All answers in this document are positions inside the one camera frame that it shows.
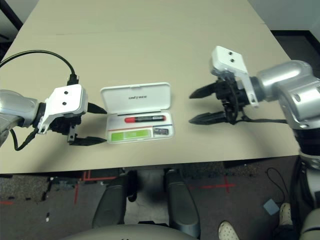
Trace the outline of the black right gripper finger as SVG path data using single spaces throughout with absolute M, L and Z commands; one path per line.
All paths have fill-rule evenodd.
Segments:
M 214 94 L 217 90 L 217 84 L 216 83 L 212 83 L 206 86 L 203 86 L 201 88 L 196 89 L 195 91 L 193 91 L 189 98 L 190 99 L 202 99 L 205 97 L 208 97 L 212 94 Z
M 213 125 L 218 123 L 227 123 L 227 117 L 224 111 L 219 111 L 215 113 L 202 113 L 199 114 L 188 121 L 190 124 L 194 125 Z

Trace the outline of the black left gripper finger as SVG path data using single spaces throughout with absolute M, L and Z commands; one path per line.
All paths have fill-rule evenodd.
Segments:
M 85 138 L 76 137 L 74 140 L 75 146 L 92 146 L 106 142 L 107 140 L 100 137 L 87 136 Z
M 104 108 L 91 102 L 88 103 L 87 112 L 92 114 L 107 114 L 107 111 Z

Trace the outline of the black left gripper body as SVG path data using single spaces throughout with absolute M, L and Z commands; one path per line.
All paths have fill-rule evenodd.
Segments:
M 51 131 L 67 136 L 69 145 L 77 145 L 76 126 L 81 122 L 81 116 L 58 117 L 51 123 Z

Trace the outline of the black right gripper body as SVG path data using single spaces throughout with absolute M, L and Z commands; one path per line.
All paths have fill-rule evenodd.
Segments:
M 235 125 L 239 112 L 249 104 L 247 95 L 243 89 L 238 89 L 234 77 L 219 77 L 216 81 L 216 98 L 221 101 L 226 121 Z

